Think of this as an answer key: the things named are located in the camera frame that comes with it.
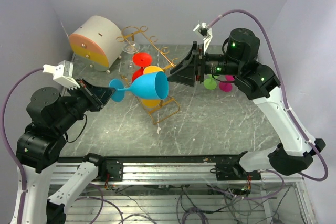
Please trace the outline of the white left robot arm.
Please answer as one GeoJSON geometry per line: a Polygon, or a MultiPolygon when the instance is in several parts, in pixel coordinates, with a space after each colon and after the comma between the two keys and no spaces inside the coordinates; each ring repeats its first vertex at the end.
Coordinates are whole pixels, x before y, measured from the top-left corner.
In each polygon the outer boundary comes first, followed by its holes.
{"type": "Polygon", "coordinates": [[[60,152],[67,143],[67,131],[86,112],[99,112],[116,92],[115,88],[97,87],[84,79],[69,96],[61,96],[54,87],[35,91],[26,110],[31,123],[17,141],[16,157],[22,168],[19,175],[16,206],[12,223],[65,223],[66,215],[79,194],[93,180],[107,175],[106,158],[89,153],[75,174],[52,196],[51,176],[60,152]]]}

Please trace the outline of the blue wine glass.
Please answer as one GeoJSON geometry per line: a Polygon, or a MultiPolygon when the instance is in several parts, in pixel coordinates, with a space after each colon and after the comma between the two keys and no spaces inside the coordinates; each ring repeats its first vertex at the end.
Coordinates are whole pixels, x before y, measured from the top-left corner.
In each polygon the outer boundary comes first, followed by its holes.
{"type": "Polygon", "coordinates": [[[109,87],[115,89],[111,96],[114,102],[121,102],[126,91],[130,91],[138,98],[145,100],[164,100],[169,94],[167,76],[161,71],[143,74],[135,79],[129,87],[124,87],[120,80],[113,79],[110,81],[109,87]]]}

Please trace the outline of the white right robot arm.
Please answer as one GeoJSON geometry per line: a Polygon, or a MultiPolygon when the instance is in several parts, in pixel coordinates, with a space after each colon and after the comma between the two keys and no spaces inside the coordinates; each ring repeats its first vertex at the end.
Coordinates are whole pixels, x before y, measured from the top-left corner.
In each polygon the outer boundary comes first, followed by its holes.
{"type": "Polygon", "coordinates": [[[313,156],[325,148],[324,140],[304,130],[285,104],[274,71],[257,61],[259,46],[260,39],[246,28],[232,30],[220,54],[209,54],[204,45],[193,42],[186,57],[168,76],[169,82],[190,87],[203,82],[205,75],[233,76],[232,83],[271,123],[280,138],[279,144],[267,150],[242,152],[225,169],[239,180],[261,169],[274,169],[286,176],[301,173],[312,164],[313,156]]]}

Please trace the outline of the green wine glass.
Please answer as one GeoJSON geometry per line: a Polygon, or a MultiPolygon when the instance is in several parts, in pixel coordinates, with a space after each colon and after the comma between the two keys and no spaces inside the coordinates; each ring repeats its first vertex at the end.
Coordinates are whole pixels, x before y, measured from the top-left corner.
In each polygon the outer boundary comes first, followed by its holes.
{"type": "Polygon", "coordinates": [[[203,85],[208,90],[214,90],[217,87],[217,82],[214,80],[211,74],[204,80],[203,85]]]}

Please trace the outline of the pink wine glass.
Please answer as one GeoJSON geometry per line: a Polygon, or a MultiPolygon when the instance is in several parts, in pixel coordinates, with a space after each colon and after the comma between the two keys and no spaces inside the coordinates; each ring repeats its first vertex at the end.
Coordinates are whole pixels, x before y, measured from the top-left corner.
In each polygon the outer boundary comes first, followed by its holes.
{"type": "Polygon", "coordinates": [[[224,92],[230,92],[233,89],[235,78],[233,76],[225,76],[225,81],[219,83],[219,88],[224,92]]]}

